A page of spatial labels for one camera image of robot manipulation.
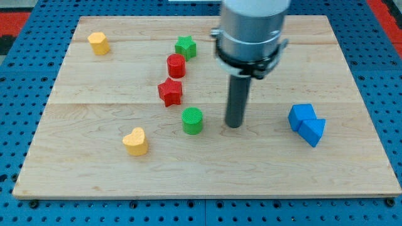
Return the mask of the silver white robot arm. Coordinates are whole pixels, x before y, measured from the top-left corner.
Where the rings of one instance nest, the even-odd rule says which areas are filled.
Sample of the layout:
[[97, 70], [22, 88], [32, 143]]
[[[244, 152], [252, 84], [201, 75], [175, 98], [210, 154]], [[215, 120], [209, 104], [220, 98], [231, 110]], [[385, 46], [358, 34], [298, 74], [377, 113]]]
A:
[[288, 40], [280, 41], [290, 0], [223, 0], [220, 23], [211, 29], [215, 57], [240, 78], [263, 79], [277, 66]]

